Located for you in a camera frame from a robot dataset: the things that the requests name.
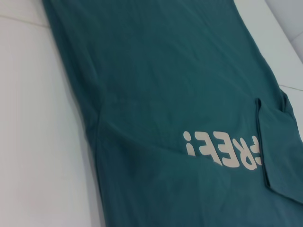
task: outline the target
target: teal t-shirt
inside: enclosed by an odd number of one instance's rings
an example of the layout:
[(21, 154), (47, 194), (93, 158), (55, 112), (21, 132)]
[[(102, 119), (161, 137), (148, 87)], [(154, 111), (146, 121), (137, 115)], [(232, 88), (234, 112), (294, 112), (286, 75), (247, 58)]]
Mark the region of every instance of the teal t-shirt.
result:
[(303, 226), (293, 110), (232, 0), (44, 5), (107, 227)]

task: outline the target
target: white surface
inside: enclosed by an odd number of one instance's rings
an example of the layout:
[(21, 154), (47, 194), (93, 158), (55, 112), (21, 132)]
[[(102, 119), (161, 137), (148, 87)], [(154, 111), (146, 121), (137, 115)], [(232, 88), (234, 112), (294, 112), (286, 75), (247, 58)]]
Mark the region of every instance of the white surface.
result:
[(303, 32), (303, 0), (266, 0), (290, 41)]
[(301, 61), (303, 62), (303, 33), (298, 35), (298, 37), (296, 37), (292, 41), (292, 45), (293, 45), (294, 49), (296, 50), (298, 56), (301, 58)]
[(303, 64), (264, 0), (235, 0), (240, 15), (280, 85), (303, 90)]
[(303, 91), (282, 86), (280, 86), (280, 88), (287, 94), (289, 101), (292, 104), (294, 114), (297, 119), (300, 136), (301, 139), (303, 139)]
[(41, 0), (0, 0), (0, 15), (48, 26)]
[[(302, 87), (293, 49), (261, 0), (237, 0), (282, 85)], [(38, 0), (0, 1), (0, 226), (104, 227), (75, 102)], [(303, 130), (301, 91), (284, 88)]]

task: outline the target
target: green shirt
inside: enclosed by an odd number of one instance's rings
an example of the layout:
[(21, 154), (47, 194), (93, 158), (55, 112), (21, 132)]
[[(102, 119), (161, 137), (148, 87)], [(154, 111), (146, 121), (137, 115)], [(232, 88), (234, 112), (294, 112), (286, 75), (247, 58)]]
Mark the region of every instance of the green shirt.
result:
[(107, 227), (301, 227), (303, 143), (232, 0), (44, 0)]

